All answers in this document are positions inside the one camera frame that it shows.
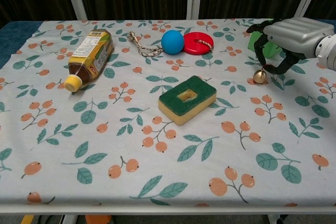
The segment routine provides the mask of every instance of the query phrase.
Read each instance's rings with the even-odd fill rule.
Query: blue table surface
[[[318,20],[334,25],[336,33],[336,20]],[[26,40],[36,32],[41,24],[41,21],[14,21],[0,29],[0,68],[8,62],[11,54],[16,53]]]

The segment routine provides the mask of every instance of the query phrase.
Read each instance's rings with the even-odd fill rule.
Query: yellow bottle cap
[[[75,74],[70,74],[64,82],[66,90],[76,92],[82,86],[83,81]]]

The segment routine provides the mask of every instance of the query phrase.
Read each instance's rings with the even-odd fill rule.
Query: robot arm
[[[308,18],[268,20],[254,24],[248,33],[263,33],[255,42],[255,52],[263,68],[272,74],[282,74],[300,59],[319,58],[319,63],[336,71],[336,35],[334,26]],[[272,41],[286,53],[277,67],[266,64],[262,47]]]

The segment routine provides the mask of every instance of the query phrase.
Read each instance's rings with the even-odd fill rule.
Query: plastic bottle
[[[69,59],[70,75],[64,82],[65,88],[76,92],[96,78],[113,49],[108,31],[92,30]]]

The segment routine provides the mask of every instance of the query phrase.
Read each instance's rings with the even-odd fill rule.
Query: tablecloth
[[[263,20],[43,22],[0,70],[0,205],[333,206],[336,75],[310,59],[253,83],[246,29]],[[96,28],[114,52],[70,93],[68,59]],[[211,35],[214,51],[145,58],[127,40],[155,47],[172,29]],[[193,75],[217,100],[177,126],[158,98]]]

